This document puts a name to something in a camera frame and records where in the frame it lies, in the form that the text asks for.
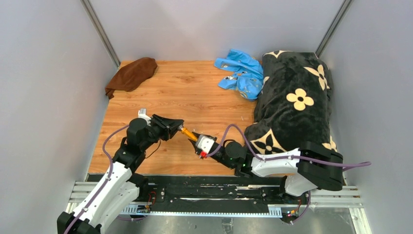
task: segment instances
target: wall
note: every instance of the wall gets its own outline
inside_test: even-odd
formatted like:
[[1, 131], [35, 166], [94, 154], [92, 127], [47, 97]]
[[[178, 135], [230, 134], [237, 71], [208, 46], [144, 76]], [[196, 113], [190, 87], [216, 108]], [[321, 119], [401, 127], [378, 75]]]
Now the wall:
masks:
[[321, 58], [336, 91], [332, 125], [375, 234], [411, 229], [413, 2], [356, 0]]
[[115, 67], [80, 1], [1, 1], [0, 22], [0, 233], [56, 233]]
[[342, 0], [91, 0], [121, 60], [315, 51]]

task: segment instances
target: floral blanket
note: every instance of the floral blanket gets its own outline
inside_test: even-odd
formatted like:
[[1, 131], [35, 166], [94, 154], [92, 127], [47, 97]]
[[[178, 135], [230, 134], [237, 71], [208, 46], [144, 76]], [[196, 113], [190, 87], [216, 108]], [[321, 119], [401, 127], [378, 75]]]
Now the floral blanket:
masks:
[[264, 85], [245, 130], [256, 153], [290, 151], [311, 141], [337, 151], [330, 136], [334, 86], [327, 65], [314, 53], [274, 51], [263, 55]]

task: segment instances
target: wood grain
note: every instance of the wood grain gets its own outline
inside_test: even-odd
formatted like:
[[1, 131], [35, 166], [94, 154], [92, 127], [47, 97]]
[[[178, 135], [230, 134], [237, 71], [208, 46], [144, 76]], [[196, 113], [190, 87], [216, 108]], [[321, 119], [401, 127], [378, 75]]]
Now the wood grain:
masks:
[[[124, 61], [121, 67], [130, 63]], [[94, 151], [89, 173], [103, 173], [109, 163], [102, 152], [104, 140], [115, 130], [125, 126], [137, 117], [140, 108], [147, 114], [185, 120], [185, 127], [217, 136], [225, 128], [236, 123], [245, 129], [253, 122], [255, 102], [242, 98], [237, 91], [224, 90], [218, 82], [231, 72], [213, 66], [213, 61], [157, 61], [158, 70], [132, 92], [115, 91], [109, 101], [106, 116]], [[114, 155], [126, 130], [118, 133], [107, 144], [107, 151]], [[230, 130], [229, 139], [241, 144], [240, 134]], [[149, 155], [157, 147], [147, 150]], [[187, 138], [178, 132], [169, 141], [162, 141], [160, 149], [145, 159], [137, 170], [140, 174], [182, 174], [182, 175], [233, 175], [233, 171], [211, 158], [201, 160], [194, 153]]]

